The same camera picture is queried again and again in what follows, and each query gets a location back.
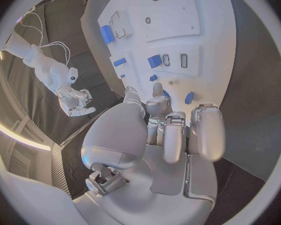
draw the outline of blue switch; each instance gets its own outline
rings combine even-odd
[[[114,62],[113,62],[113,65],[114,65],[115,67],[117,67],[117,66],[120,66],[121,64],[124,64],[124,63],[126,63],[126,59],[123,57],[123,58],[121,58],[121,59],[119,59],[119,60],[117,60],[117,61],[114,61]]]
[[[194,93],[190,92],[185,98],[185,104],[190,105],[194,99]]]
[[[157,79],[157,76],[154,74],[153,76],[150,76],[150,81],[154,82]]]
[[[115,41],[113,31],[109,25],[100,27],[100,32],[106,45]]]
[[[154,55],[152,57],[149,57],[148,62],[152,69],[158,67],[159,65],[161,65],[163,63],[162,58],[159,55]]]

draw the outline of blue button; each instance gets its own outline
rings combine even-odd
[[[109,25],[100,27],[100,32],[105,44],[110,44],[115,41],[113,31]]]
[[[148,62],[152,69],[158,67],[159,65],[161,65],[163,63],[162,58],[159,55],[154,55],[152,57],[149,57]]]
[[[194,99],[194,93],[190,92],[185,98],[185,104],[190,105]]]
[[[150,76],[150,81],[154,82],[157,79],[157,76],[154,74],[153,76]]]
[[[115,67],[117,67],[117,66],[120,66],[121,64],[124,64],[124,63],[126,63],[126,59],[123,57],[123,58],[121,58],[121,59],[119,59],[119,60],[117,60],[117,61],[114,61],[114,62],[113,62],[113,65],[114,65]]]

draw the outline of light strip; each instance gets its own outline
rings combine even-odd
[[[16,133],[14,133],[13,131],[10,131],[9,129],[7,129],[6,127],[4,127],[1,123],[0,123],[0,131],[4,134],[6,134],[8,137],[17,140],[18,142],[22,143],[22,144],[26,144],[28,146],[37,148],[37,149],[43,149],[43,150],[47,150],[47,151],[51,151],[51,148],[49,146],[40,144],[38,142],[35,141],[31,141],[28,140]]]

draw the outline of white robot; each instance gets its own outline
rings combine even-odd
[[[222,113],[212,104],[192,112],[189,155],[186,115],[173,112],[156,83],[144,108],[128,86],[123,103],[102,114],[86,134],[88,197],[120,224],[204,224],[217,197],[213,162],[225,151]]]
[[[30,45],[15,31],[3,50],[23,59],[24,64],[35,69],[36,77],[58,96],[60,107],[68,116],[83,116],[96,111],[94,107],[86,108],[92,100],[88,90],[76,91],[71,88],[71,84],[78,78],[76,68],[68,69],[65,64],[45,56],[40,47]]]

